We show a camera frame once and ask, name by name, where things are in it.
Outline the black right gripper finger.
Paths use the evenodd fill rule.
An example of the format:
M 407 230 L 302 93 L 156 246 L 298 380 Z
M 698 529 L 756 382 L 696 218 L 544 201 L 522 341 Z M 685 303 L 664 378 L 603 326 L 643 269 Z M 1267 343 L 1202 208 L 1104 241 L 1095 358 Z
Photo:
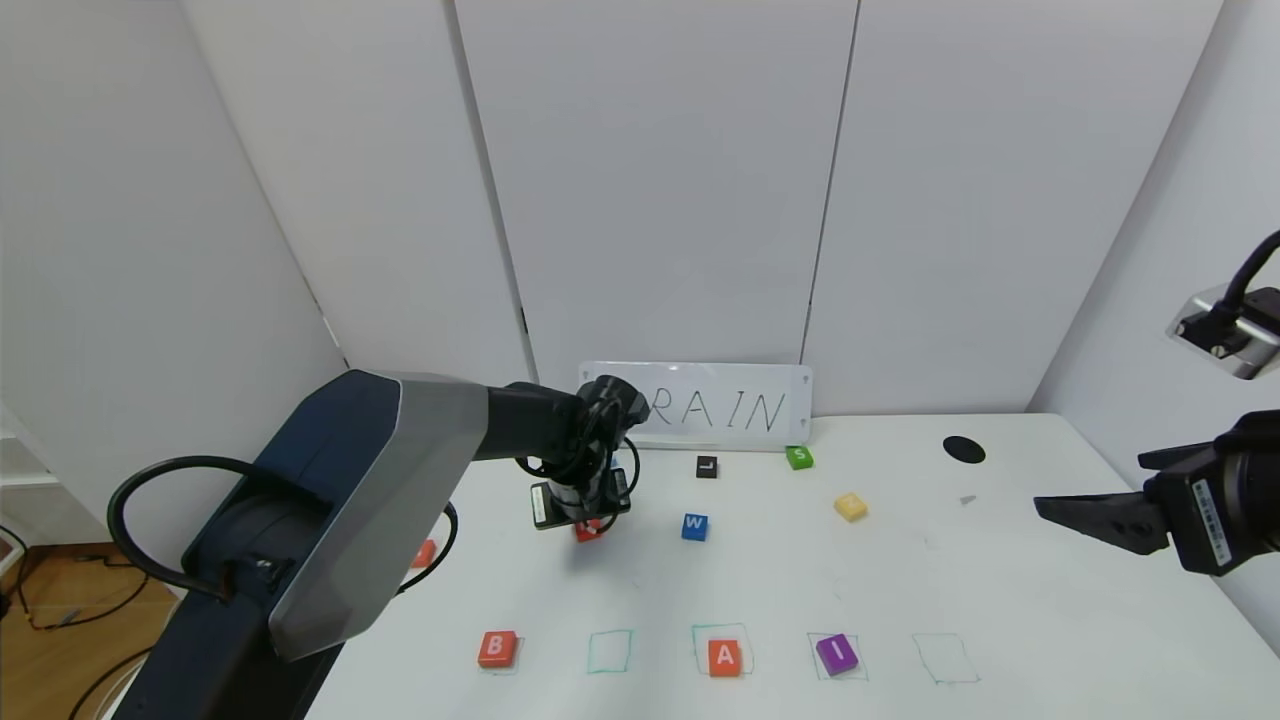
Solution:
M 1144 491 L 1112 495 L 1041 496 L 1039 518 L 1135 555 L 1170 546 L 1160 503 Z
M 1157 448 L 1137 456 L 1138 465 L 1151 471 L 1194 471 L 1216 459 L 1212 442 Z

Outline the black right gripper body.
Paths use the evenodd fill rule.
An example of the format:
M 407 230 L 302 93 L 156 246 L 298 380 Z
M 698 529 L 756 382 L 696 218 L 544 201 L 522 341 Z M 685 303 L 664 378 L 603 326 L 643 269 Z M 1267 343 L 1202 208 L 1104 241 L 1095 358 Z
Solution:
M 1279 413 L 1248 413 L 1210 442 L 1211 465 L 1153 471 L 1143 491 L 1164 510 L 1183 568 L 1225 577 L 1279 548 Z

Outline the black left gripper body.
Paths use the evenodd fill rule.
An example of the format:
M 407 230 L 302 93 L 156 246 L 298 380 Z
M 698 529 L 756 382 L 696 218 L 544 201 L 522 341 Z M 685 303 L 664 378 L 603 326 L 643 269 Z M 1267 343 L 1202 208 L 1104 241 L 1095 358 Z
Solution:
M 622 468 L 602 473 L 585 493 L 561 483 L 535 483 L 530 486 L 532 524 L 538 530 L 549 530 L 588 520 L 608 521 L 631 510 L 631 493 L 627 473 Z

